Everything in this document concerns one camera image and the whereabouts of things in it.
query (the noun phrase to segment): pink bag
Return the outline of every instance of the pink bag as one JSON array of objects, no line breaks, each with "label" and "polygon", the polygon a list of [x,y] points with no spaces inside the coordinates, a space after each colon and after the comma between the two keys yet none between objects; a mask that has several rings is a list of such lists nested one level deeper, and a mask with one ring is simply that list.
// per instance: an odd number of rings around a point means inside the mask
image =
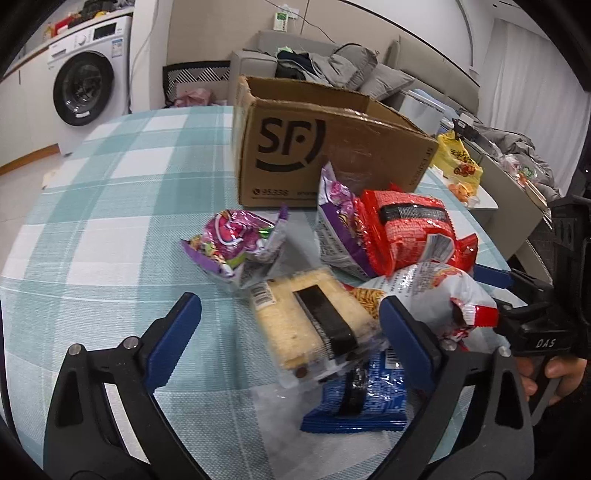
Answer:
[{"label": "pink bag", "polygon": [[207,106],[213,100],[211,90],[197,88],[189,90],[174,101],[174,106]]}]

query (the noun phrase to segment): plaid tablecloth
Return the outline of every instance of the plaid tablecloth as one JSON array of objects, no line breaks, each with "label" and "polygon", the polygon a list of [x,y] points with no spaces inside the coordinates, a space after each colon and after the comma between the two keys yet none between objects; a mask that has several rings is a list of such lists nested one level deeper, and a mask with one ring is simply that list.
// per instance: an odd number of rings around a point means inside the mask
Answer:
[{"label": "plaid tablecloth", "polygon": [[[247,302],[219,290],[178,245],[214,212],[238,208],[232,108],[138,113],[97,127],[42,192],[2,272],[0,296],[12,411],[26,451],[42,463],[46,415],[69,345],[111,348],[141,335],[185,291],[203,316],[157,400],[217,479],[358,479],[399,433],[298,431],[318,391],[277,383]],[[458,236],[476,232],[478,261],[507,268],[467,210],[430,172],[418,188],[444,201]],[[304,228],[313,210],[293,211]],[[121,401],[109,389],[117,419]],[[124,438],[129,428],[122,427]],[[130,451],[141,456],[137,441]]]}]

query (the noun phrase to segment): blue snack bag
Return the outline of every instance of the blue snack bag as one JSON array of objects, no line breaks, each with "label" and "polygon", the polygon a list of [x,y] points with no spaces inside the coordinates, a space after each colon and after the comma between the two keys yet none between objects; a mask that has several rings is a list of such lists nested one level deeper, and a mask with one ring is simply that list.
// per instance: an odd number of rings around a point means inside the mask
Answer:
[{"label": "blue snack bag", "polygon": [[322,387],[322,402],[304,416],[300,430],[357,433],[404,430],[404,369],[391,348]]}]

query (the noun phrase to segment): cardboard box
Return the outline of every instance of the cardboard box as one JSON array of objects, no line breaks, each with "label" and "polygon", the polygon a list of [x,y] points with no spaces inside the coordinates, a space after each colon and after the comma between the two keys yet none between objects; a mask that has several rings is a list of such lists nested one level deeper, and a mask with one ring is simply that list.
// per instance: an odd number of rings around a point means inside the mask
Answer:
[{"label": "cardboard box", "polygon": [[358,92],[240,77],[232,147],[242,205],[315,207],[320,169],[327,161],[357,194],[385,190],[390,182],[412,192],[437,141]]}]

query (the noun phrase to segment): blue gripper pad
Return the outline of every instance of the blue gripper pad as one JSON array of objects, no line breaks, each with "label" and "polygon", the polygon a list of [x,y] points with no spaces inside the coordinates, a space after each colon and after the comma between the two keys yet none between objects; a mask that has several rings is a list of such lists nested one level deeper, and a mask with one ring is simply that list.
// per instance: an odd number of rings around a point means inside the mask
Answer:
[{"label": "blue gripper pad", "polygon": [[433,361],[405,320],[418,323],[396,297],[386,297],[379,306],[379,323],[404,367],[404,381],[429,394],[435,389]]},{"label": "blue gripper pad", "polygon": [[200,321],[201,300],[192,295],[146,361],[144,385],[150,394],[168,383]]},{"label": "blue gripper pad", "polygon": [[513,286],[510,271],[497,270],[479,264],[474,265],[474,280],[497,288],[510,288]]}]

